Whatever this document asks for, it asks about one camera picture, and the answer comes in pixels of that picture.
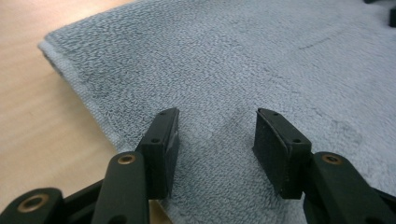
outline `blue-gray towel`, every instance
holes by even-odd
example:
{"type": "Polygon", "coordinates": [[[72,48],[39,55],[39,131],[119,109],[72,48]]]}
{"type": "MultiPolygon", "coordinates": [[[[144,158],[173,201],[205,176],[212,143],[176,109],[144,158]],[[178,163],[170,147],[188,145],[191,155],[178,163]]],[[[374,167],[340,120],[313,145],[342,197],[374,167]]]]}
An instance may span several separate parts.
{"type": "Polygon", "coordinates": [[[305,223],[252,152],[258,107],[313,151],[347,157],[396,195],[393,2],[148,0],[48,34],[39,47],[119,152],[155,114],[180,110],[175,223],[305,223]]]}

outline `tabletop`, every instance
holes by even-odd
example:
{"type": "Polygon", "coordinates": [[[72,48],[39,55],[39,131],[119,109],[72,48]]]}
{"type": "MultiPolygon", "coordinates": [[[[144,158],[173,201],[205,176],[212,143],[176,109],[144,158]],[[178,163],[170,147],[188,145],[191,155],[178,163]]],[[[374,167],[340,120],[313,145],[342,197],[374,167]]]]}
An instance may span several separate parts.
{"type": "MultiPolygon", "coordinates": [[[[128,0],[2,0],[0,4],[0,211],[23,193],[64,197],[102,179],[117,151],[37,44],[66,24],[128,0]]],[[[169,223],[155,201],[151,223],[169,223]]]]}

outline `terry cloth fabric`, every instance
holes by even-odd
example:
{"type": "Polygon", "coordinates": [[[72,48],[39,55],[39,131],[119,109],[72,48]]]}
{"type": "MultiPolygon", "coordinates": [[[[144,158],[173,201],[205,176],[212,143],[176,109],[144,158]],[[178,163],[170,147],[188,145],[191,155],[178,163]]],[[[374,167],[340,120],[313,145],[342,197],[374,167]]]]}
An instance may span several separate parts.
{"type": "Polygon", "coordinates": [[[313,151],[347,157],[396,195],[394,2],[148,0],[67,25],[39,47],[118,152],[180,110],[175,223],[305,223],[275,196],[252,147],[258,107],[313,151]]]}

